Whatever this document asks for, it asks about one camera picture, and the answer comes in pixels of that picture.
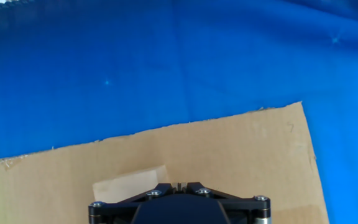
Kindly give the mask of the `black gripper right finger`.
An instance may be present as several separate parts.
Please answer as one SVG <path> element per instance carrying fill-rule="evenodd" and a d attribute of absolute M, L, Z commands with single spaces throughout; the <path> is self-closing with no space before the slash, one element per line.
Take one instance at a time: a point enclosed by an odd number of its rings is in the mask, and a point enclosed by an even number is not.
<path fill-rule="evenodd" d="M 230 223 L 271 224 L 271 200 L 264 195 L 240 198 L 205 187 L 200 182 L 179 183 L 178 192 L 211 198 L 222 207 Z"/>

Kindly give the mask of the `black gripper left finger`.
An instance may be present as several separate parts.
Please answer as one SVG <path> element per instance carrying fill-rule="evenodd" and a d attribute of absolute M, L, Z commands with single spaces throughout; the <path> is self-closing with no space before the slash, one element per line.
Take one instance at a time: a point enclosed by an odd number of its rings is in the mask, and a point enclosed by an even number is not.
<path fill-rule="evenodd" d="M 179 184 L 173 185 L 163 183 L 157 184 L 152 190 L 148 190 L 117 203 L 106 203 L 102 201 L 92 202 L 88 205 L 88 223 L 130 223 L 144 202 L 178 192 Z"/>

